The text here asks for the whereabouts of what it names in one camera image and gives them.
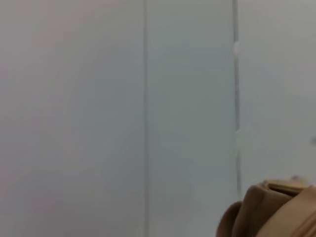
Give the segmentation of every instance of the gray wall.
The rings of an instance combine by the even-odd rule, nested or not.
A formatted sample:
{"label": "gray wall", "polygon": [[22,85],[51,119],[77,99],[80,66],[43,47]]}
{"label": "gray wall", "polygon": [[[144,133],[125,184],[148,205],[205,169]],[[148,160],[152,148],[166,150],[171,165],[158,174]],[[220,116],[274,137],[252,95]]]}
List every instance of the gray wall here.
{"label": "gray wall", "polygon": [[150,236],[214,236],[237,199],[231,0],[148,0]]}
{"label": "gray wall", "polygon": [[209,237],[235,200],[232,3],[144,3],[1,1],[0,236]]}
{"label": "gray wall", "polygon": [[316,184],[315,25],[315,1],[239,1],[243,193],[268,178]]}
{"label": "gray wall", "polygon": [[0,52],[0,236],[141,237],[143,1],[1,1]]}

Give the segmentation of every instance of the beige fabric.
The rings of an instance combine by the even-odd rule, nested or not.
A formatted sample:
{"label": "beige fabric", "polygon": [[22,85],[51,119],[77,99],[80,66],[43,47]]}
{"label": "beige fabric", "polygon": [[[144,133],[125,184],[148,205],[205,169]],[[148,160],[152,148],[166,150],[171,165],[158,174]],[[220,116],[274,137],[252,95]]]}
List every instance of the beige fabric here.
{"label": "beige fabric", "polygon": [[316,236],[316,188],[309,187],[282,206],[257,237]]}
{"label": "beige fabric", "polygon": [[298,180],[268,180],[250,187],[243,202],[234,203],[225,212],[216,237],[255,237],[283,205],[305,188],[304,185]]}

